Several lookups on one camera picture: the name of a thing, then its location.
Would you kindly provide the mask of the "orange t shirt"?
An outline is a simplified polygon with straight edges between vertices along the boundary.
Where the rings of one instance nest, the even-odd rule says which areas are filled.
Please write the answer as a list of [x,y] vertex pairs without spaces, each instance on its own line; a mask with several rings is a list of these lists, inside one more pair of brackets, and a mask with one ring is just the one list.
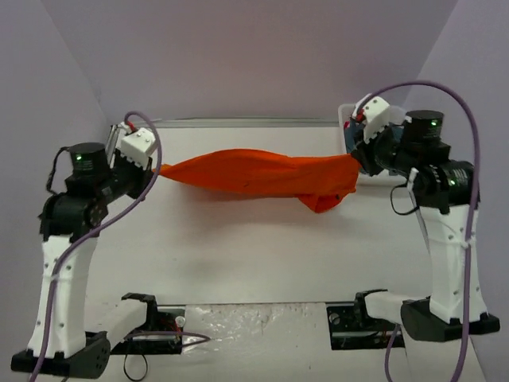
[[360,164],[350,154],[291,157],[265,150],[219,150],[159,174],[202,189],[249,197],[294,197],[314,213],[335,208],[356,191]]

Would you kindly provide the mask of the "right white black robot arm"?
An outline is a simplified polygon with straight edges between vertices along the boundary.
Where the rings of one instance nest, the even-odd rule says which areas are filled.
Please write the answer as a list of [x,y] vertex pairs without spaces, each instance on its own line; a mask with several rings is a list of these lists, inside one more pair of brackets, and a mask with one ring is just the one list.
[[420,299],[403,298],[399,324],[416,341],[447,342],[463,335],[500,329],[488,312],[476,269],[474,229],[480,203],[476,167],[452,160],[441,140],[443,113],[408,111],[402,124],[389,111],[354,111],[352,156],[375,176],[384,170],[405,178],[432,266],[432,291]]

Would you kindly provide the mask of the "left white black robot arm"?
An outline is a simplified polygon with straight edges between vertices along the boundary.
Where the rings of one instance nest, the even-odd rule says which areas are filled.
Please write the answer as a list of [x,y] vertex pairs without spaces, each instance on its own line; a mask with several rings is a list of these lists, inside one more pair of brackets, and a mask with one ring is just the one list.
[[84,313],[91,258],[102,230],[131,212],[153,187],[161,146],[152,138],[123,139],[113,154],[102,143],[67,146],[72,173],[66,190],[52,192],[39,216],[43,274],[36,324],[28,345],[11,358],[14,372],[64,379],[97,379],[111,350],[133,329],[154,331],[156,308],[133,299],[105,330],[88,332]]

